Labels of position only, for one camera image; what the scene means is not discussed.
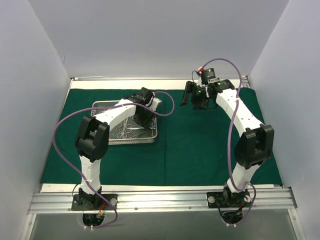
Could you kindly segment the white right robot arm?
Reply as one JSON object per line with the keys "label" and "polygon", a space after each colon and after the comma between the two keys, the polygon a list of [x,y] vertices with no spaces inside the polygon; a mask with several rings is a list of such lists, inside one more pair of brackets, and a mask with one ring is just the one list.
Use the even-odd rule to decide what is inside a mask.
{"label": "white right robot arm", "polygon": [[229,179],[222,193],[223,203],[234,206],[240,201],[257,169],[271,157],[275,131],[258,120],[240,98],[240,90],[228,79],[220,80],[213,68],[195,71],[198,81],[187,81],[181,105],[188,102],[194,110],[205,110],[212,100],[230,118],[227,137]]}

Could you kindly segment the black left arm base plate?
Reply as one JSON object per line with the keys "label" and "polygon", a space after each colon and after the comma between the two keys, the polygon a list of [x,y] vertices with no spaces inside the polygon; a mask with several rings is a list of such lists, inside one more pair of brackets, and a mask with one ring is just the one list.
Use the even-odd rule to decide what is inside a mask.
{"label": "black left arm base plate", "polygon": [[84,197],[81,194],[73,196],[71,205],[72,211],[97,211],[97,210],[113,210],[117,207],[118,195],[113,193],[103,193],[102,196],[110,202],[106,203],[99,196]]}

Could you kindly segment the metal mesh instrument tray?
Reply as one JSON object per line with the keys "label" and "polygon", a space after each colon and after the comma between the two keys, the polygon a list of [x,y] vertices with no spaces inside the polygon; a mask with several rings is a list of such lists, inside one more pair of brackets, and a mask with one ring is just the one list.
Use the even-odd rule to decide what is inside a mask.
{"label": "metal mesh instrument tray", "polygon": [[[109,145],[128,145],[128,144],[149,144],[153,143],[158,136],[157,119],[152,121],[148,129],[134,122],[133,116],[136,113],[136,105],[131,104],[128,99],[95,101],[92,104],[91,115],[100,122],[109,125]],[[124,121],[128,119],[131,128],[141,128],[133,130],[127,138],[118,137],[123,129]]]}

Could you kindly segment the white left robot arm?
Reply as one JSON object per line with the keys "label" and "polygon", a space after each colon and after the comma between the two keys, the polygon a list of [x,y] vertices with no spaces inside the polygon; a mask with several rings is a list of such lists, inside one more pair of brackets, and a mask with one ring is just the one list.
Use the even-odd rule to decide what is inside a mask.
{"label": "white left robot arm", "polygon": [[95,210],[101,203],[100,165],[109,147],[110,131],[130,117],[138,125],[148,128],[161,102],[151,90],[143,87],[139,93],[125,96],[111,108],[82,118],[75,146],[83,175],[79,196],[88,209]]}

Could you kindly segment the steel hemostat clamp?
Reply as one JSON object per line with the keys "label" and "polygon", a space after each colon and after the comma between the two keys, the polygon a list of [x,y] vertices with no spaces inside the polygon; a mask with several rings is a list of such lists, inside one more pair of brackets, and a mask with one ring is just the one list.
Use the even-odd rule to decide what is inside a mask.
{"label": "steel hemostat clamp", "polygon": [[136,131],[136,130],[140,130],[141,128],[140,127],[127,127],[126,129],[125,129],[125,131],[127,132],[127,133],[131,133],[132,131]]}

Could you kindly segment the aluminium front rail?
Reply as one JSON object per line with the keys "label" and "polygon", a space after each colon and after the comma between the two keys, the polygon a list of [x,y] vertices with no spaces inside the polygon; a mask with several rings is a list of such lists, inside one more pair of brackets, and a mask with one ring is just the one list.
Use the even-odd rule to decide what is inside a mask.
{"label": "aluminium front rail", "polygon": [[[157,213],[157,212],[187,212],[187,211],[232,211],[239,208],[209,208],[207,192],[222,192],[220,189],[190,189],[190,190],[156,190],[156,191],[120,191],[106,192],[117,194],[116,211],[118,213]],[[295,209],[297,204],[289,188],[257,188],[248,190],[251,203],[241,207],[263,210]],[[74,195],[71,192],[41,192],[33,195],[29,206],[30,214],[71,214],[93,213],[98,210],[71,210]]]}

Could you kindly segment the steel forceps long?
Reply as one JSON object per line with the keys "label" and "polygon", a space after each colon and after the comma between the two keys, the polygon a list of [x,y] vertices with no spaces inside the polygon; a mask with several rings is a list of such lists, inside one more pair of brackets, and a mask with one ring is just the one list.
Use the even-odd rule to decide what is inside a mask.
{"label": "steel forceps long", "polygon": [[118,134],[119,138],[126,139],[127,135],[131,133],[131,125],[128,124],[129,119],[127,118],[122,125],[122,131]]}

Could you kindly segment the green surgical cloth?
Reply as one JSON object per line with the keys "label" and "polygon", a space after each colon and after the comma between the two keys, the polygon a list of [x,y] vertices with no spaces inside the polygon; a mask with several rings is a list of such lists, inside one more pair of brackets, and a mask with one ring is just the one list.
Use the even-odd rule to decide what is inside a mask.
{"label": "green surgical cloth", "polygon": [[[43,184],[77,184],[81,167],[75,138],[88,109],[97,101],[115,101],[133,89],[72,89],[64,105],[64,123],[56,133],[41,177]],[[230,119],[221,108],[182,106],[182,90],[160,94],[158,135],[153,143],[111,145],[100,165],[103,185],[217,186],[229,178],[227,137]]]}

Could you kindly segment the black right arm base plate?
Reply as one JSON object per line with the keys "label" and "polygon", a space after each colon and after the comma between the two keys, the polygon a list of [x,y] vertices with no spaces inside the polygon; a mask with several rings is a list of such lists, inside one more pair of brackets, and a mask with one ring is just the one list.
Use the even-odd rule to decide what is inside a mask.
{"label": "black right arm base plate", "polygon": [[206,193],[209,208],[241,208],[251,203],[250,193],[246,191],[232,193],[223,191],[210,191]]}

